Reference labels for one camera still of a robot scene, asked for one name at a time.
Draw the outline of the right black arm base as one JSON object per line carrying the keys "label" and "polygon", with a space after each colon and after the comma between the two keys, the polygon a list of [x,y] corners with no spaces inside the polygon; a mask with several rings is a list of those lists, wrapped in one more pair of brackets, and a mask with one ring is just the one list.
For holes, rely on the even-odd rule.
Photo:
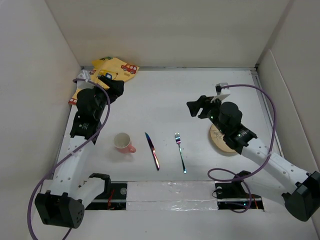
{"label": "right black arm base", "polygon": [[217,206],[219,210],[232,210],[234,212],[242,212],[246,208],[263,210],[262,198],[259,195],[251,195],[251,205],[249,206],[249,194],[241,182],[216,182],[215,190],[211,194],[218,200]]}

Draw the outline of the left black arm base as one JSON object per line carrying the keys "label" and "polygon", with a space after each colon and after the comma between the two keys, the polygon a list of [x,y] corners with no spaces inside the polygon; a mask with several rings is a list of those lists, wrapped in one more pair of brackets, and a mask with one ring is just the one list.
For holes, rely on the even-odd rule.
{"label": "left black arm base", "polygon": [[123,211],[127,205],[128,183],[125,181],[111,182],[109,193],[98,195],[86,210]]}

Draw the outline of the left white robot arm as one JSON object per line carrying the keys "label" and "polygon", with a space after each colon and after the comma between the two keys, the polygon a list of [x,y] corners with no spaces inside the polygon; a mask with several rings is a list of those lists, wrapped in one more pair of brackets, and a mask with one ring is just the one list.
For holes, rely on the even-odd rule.
{"label": "left white robot arm", "polygon": [[88,179],[81,181],[83,167],[107,122],[101,117],[104,112],[110,113],[110,105],[124,93],[124,81],[103,75],[99,80],[108,89],[85,79],[92,87],[77,93],[77,111],[67,155],[54,168],[56,175],[48,190],[35,197],[35,207],[45,225],[76,229],[83,221],[87,206],[96,197],[104,199],[111,194],[108,174],[92,173]]}

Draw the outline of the yellow car-print cloth placemat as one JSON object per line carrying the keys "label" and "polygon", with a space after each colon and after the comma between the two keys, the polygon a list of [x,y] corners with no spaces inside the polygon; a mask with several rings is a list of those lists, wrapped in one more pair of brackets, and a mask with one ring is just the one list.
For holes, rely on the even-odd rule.
{"label": "yellow car-print cloth placemat", "polygon": [[93,68],[89,69],[90,80],[105,90],[109,87],[98,79],[100,76],[106,76],[109,79],[127,82],[132,79],[138,70],[139,66],[124,62],[116,57],[105,57],[92,61]]}

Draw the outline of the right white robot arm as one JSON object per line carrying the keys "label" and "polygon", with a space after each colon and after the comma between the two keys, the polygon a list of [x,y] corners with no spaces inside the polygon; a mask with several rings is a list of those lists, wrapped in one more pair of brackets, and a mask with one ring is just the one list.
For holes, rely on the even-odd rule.
{"label": "right white robot arm", "polygon": [[223,134],[226,145],[252,160],[284,187],[280,200],[296,219],[306,222],[320,207],[320,173],[307,172],[270,152],[257,135],[242,123],[242,112],[233,102],[202,95],[187,102],[192,117],[209,119]]}

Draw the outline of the iridescent table knife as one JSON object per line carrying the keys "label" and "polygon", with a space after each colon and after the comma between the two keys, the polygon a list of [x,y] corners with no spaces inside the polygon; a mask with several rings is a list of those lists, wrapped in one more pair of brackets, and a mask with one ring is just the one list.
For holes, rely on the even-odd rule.
{"label": "iridescent table knife", "polygon": [[152,153],[152,156],[153,156],[153,160],[154,160],[154,163],[155,163],[155,167],[156,167],[156,170],[159,171],[160,170],[160,163],[159,163],[159,160],[158,160],[158,157],[156,155],[156,150],[155,150],[155,147],[153,145],[153,142],[150,138],[150,136],[148,135],[148,133],[144,133],[145,136],[146,136],[146,139],[147,139],[147,142],[148,142],[148,145],[149,145],[149,148],[151,150],[151,153]]}

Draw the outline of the beige bird-pattern plate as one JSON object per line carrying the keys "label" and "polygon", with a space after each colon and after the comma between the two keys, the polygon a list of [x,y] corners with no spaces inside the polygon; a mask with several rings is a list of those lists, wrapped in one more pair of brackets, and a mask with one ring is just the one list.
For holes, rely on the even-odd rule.
{"label": "beige bird-pattern plate", "polygon": [[236,155],[237,152],[231,149],[227,144],[224,142],[224,135],[217,129],[215,125],[211,125],[209,129],[210,139],[213,142],[213,145],[223,154],[226,155]]}

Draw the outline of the iridescent fork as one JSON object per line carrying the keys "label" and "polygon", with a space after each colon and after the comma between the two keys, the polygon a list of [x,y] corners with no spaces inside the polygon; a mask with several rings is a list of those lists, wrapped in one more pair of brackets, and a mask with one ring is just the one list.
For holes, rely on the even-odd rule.
{"label": "iridescent fork", "polygon": [[187,169],[186,169],[186,166],[185,166],[185,163],[184,163],[184,158],[183,158],[183,153],[182,153],[182,148],[181,148],[181,136],[180,136],[179,132],[175,133],[175,142],[178,145],[183,173],[186,174],[187,173]]}

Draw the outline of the pink ceramic mug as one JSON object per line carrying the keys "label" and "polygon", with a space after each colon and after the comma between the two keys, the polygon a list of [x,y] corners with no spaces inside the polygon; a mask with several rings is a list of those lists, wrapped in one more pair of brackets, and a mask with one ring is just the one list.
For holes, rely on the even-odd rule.
{"label": "pink ceramic mug", "polygon": [[132,146],[132,141],[127,133],[118,133],[113,140],[115,148],[123,154],[133,154],[137,150]]}

